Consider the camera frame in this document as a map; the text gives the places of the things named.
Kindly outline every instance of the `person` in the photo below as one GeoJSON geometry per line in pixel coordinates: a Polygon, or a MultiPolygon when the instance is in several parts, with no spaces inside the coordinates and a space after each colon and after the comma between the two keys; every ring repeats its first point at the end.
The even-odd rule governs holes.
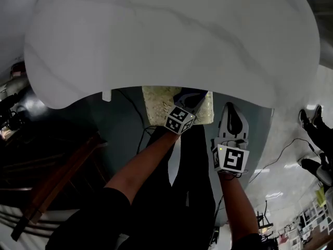
{"type": "MultiPolygon", "coordinates": [[[[94,198],[51,235],[46,249],[208,249],[215,222],[204,128],[181,138],[178,174],[171,186],[168,161],[179,135],[157,127],[147,147],[94,198]]],[[[219,174],[233,249],[261,248],[253,208],[238,179],[219,174]]]]}
{"type": "Polygon", "coordinates": [[[333,136],[333,130],[327,127],[323,122],[321,105],[317,106],[312,121],[309,120],[304,109],[300,110],[299,112],[299,120],[301,127],[308,133],[312,142],[318,148],[320,148],[323,153],[319,154],[322,166],[320,165],[320,163],[308,158],[304,158],[298,163],[303,169],[306,169],[317,178],[319,178],[319,173],[322,176],[326,176],[324,178],[319,178],[319,180],[322,181],[324,185],[324,190],[326,192],[326,190],[328,190],[329,186],[331,185],[331,176],[329,175],[328,170],[333,158],[333,152],[331,148],[331,138],[333,136]]]}

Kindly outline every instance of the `forearm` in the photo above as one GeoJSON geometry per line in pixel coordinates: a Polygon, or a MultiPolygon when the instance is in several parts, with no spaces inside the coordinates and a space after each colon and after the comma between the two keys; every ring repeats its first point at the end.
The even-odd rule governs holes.
{"type": "Polygon", "coordinates": [[[225,209],[227,212],[233,242],[251,233],[258,233],[254,210],[237,178],[230,181],[219,173],[225,209]]]}
{"type": "Polygon", "coordinates": [[[125,167],[112,177],[105,187],[119,190],[132,203],[142,184],[156,169],[164,155],[178,138],[179,135],[167,132],[133,157],[125,167]]]}

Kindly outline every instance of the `black pants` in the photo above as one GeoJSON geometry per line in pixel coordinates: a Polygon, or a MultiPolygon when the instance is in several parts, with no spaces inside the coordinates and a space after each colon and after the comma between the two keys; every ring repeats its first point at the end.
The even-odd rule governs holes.
{"type": "Polygon", "coordinates": [[[327,127],[321,118],[316,120],[315,125],[316,127],[309,122],[304,126],[304,129],[312,142],[325,153],[330,161],[333,157],[333,130],[327,127]]]}
{"type": "MultiPolygon", "coordinates": [[[[157,127],[148,145],[166,129],[157,127]]],[[[138,191],[132,203],[130,238],[121,249],[144,246],[177,249],[193,243],[206,250],[214,227],[215,201],[208,174],[208,155],[203,126],[193,126],[181,138],[181,160],[171,186],[168,161],[173,146],[138,191]]]]}
{"type": "MultiPolygon", "coordinates": [[[[302,168],[306,169],[308,172],[310,172],[316,178],[318,178],[317,169],[319,167],[320,167],[320,164],[316,161],[313,161],[313,160],[307,159],[307,158],[302,160],[302,168]]],[[[324,184],[320,179],[319,179],[319,181],[323,184],[324,193],[326,193],[326,191],[329,189],[329,186],[324,184]]]]}

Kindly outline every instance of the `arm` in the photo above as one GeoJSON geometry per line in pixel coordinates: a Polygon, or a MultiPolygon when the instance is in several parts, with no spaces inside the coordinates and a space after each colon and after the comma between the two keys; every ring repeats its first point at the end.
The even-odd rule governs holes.
{"type": "Polygon", "coordinates": [[[142,184],[156,169],[163,156],[178,138],[179,135],[168,131],[156,142],[133,157],[125,167],[112,177],[105,187],[119,190],[132,203],[142,184]]]}
{"type": "Polygon", "coordinates": [[[133,157],[106,184],[107,188],[54,231],[46,249],[60,249],[64,245],[70,249],[104,249],[106,245],[112,248],[122,232],[134,196],[178,137],[167,132],[133,157]]]}
{"type": "Polygon", "coordinates": [[[246,235],[258,233],[254,210],[238,179],[219,173],[225,209],[229,220],[233,243],[246,235]]]}

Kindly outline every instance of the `gray surface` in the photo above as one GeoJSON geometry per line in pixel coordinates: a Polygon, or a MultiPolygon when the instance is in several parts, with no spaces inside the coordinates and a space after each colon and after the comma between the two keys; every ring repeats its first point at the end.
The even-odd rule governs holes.
{"type": "MultiPolygon", "coordinates": [[[[131,87],[123,89],[123,92],[129,96],[136,104],[138,110],[144,117],[145,126],[149,126],[144,99],[140,87],[131,87]]],[[[28,100],[35,101],[34,94],[28,95],[28,100]]],[[[227,95],[214,93],[214,123],[205,125],[207,151],[210,158],[210,179],[212,189],[218,204],[222,191],[217,173],[213,169],[212,155],[210,151],[210,139],[218,134],[218,125],[222,115],[222,108],[226,102],[236,104],[243,112],[249,122],[249,146],[250,155],[246,169],[248,174],[240,178],[242,186],[246,188],[249,178],[253,174],[263,152],[268,131],[271,126],[272,110],[260,107],[252,103],[233,98],[227,95]]],[[[104,162],[111,174],[116,173],[136,154],[137,146],[142,135],[142,124],[137,112],[132,104],[124,98],[118,91],[112,91],[111,102],[101,100],[101,93],[84,98],[71,106],[60,109],[48,109],[41,116],[38,115],[38,109],[30,108],[31,118],[40,119],[61,119],[71,121],[84,128],[97,128],[101,137],[109,142],[104,151],[104,162]]],[[[148,135],[144,136],[141,149],[147,144],[148,135]]],[[[175,148],[169,164],[169,170],[172,172],[172,178],[175,177],[175,171],[178,168],[177,159],[179,159],[179,145],[175,148]]],[[[216,224],[222,224],[226,221],[225,210],[220,210],[217,216],[216,224]]]]}

